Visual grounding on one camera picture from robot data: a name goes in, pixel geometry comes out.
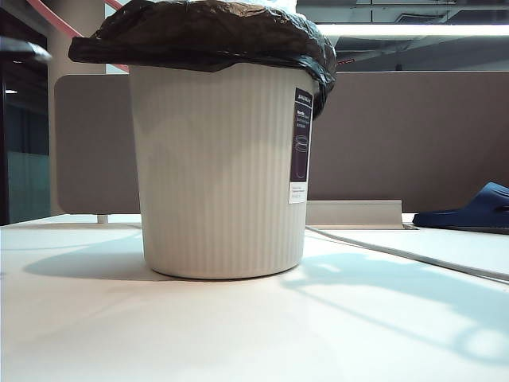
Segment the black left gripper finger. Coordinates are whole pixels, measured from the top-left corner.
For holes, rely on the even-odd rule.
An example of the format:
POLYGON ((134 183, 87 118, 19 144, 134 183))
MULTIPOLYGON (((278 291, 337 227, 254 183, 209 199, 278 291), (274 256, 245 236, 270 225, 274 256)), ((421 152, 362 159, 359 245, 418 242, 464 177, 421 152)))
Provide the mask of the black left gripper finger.
POLYGON ((11 37, 1 36, 1 62, 31 61, 47 63, 52 59, 51 54, 41 46, 29 41, 22 41, 11 37))

